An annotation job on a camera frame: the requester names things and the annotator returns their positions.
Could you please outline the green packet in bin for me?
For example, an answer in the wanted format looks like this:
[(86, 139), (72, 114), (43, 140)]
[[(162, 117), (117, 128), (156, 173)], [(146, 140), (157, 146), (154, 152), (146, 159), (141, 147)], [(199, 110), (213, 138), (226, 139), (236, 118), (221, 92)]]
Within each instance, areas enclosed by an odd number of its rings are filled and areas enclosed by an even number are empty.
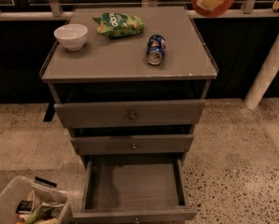
[(23, 224), (56, 224), (63, 208), (63, 203), (42, 203)]

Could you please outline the green chip bag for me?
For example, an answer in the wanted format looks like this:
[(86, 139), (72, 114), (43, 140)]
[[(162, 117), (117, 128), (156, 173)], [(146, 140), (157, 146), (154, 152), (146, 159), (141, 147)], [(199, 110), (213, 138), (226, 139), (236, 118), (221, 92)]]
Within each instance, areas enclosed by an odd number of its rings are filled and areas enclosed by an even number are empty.
[(130, 14), (103, 13), (100, 17), (94, 17), (93, 20), (98, 24), (98, 34), (108, 38), (139, 35), (145, 29), (143, 20)]

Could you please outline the grey top drawer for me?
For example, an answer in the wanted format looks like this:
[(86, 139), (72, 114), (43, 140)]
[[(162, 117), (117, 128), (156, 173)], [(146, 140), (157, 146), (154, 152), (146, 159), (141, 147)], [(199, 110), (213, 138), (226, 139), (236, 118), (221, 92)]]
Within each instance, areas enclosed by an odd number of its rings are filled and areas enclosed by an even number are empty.
[(56, 104), (65, 128), (108, 128), (196, 124), (204, 100)]

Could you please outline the red apple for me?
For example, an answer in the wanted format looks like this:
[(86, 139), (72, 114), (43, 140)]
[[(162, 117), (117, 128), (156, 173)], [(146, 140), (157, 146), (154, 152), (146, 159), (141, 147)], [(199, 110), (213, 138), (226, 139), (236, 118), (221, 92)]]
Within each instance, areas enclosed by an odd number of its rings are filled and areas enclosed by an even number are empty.
[(201, 16), (204, 17), (218, 17), (225, 13), (232, 5), (234, 0), (228, 0), (223, 5), (219, 6), (213, 11), (204, 10), (201, 7), (197, 6), (197, 0), (191, 0), (194, 10)]

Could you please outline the white diagonal pole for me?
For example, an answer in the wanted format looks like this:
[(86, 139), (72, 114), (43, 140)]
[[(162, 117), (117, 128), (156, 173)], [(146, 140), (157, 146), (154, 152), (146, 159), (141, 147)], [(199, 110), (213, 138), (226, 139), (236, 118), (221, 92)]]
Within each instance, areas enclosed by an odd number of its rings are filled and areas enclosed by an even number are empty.
[(244, 98), (244, 105), (254, 110), (279, 71), (279, 34), (261, 66), (251, 88)]

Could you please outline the white ceramic bowl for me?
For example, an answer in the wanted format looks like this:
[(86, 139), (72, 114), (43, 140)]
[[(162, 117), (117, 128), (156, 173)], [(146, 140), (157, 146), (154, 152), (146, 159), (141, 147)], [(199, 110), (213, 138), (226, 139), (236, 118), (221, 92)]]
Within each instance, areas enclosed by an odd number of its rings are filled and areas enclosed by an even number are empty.
[(54, 31), (57, 41), (71, 51), (80, 50), (87, 42), (88, 28), (83, 24), (66, 24)]

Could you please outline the grey middle drawer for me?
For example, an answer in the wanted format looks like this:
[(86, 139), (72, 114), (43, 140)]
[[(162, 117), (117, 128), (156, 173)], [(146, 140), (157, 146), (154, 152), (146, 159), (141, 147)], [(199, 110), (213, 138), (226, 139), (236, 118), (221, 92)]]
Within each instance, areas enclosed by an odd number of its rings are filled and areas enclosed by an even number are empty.
[(183, 153), (189, 150), (192, 134), (74, 137), (75, 151), (80, 155), (114, 155), (144, 153)]

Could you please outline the black item in bin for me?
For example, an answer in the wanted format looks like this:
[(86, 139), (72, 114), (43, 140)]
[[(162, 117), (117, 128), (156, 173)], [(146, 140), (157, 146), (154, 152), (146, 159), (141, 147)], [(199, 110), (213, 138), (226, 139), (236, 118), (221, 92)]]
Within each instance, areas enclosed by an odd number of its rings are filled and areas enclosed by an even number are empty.
[(16, 208), (16, 213), (31, 214), (33, 211), (33, 204), (32, 201), (21, 201)]

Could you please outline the grey open bottom drawer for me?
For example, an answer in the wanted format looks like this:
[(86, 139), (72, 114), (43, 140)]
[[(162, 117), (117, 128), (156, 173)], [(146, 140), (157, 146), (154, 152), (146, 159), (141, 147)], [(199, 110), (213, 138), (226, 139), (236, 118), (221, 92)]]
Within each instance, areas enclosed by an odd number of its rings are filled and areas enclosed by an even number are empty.
[(182, 161), (171, 156), (96, 157), (89, 161), (77, 224), (185, 222), (197, 215), (185, 192)]

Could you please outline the clear plastic storage bin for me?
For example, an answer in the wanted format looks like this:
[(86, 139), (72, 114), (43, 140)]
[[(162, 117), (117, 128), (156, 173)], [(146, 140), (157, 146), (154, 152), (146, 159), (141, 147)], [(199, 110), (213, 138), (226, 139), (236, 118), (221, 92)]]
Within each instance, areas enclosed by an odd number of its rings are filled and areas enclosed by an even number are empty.
[[(56, 224), (71, 224), (72, 211), (67, 194), (56, 189), (55, 183), (36, 177), (15, 176), (0, 193), (0, 224), (23, 224), (42, 203), (63, 203), (64, 208)], [(21, 201), (32, 201), (31, 214), (17, 214)]]

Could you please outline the grey drawer cabinet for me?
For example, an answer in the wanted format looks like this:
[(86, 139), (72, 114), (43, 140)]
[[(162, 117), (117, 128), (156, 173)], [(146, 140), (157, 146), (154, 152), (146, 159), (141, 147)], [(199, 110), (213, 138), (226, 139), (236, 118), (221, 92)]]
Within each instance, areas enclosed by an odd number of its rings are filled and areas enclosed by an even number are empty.
[[(71, 18), (87, 26), (89, 37), (78, 51), (57, 47), (42, 79), (49, 84), (56, 104), (168, 100), (204, 100), (217, 68), (206, 51), (192, 19), (183, 7), (125, 7), (124, 14), (144, 20), (145, 31), (136, 36), (109, 39), (98, 35), (93, 18), (100, 8), (81, 8)], [(164, 60), (151, 65), (146, 58), (148, 39), (161, 35), (166, 41)], [(74, 137), (192, 134), (196, 124), (65, 128)], [(86, 169), (96, 157), (171, 156), (180, 153), (80, 155)]]

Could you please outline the blue soda can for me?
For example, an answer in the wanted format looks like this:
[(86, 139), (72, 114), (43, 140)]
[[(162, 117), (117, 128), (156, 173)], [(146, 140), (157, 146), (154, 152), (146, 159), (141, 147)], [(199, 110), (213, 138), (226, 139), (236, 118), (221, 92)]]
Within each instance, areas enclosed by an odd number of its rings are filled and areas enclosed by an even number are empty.
[(166, 41), (161, 35), (152, 35), (147, 42), (146, 58), (151, 65), (159, 65), (165, 56)]

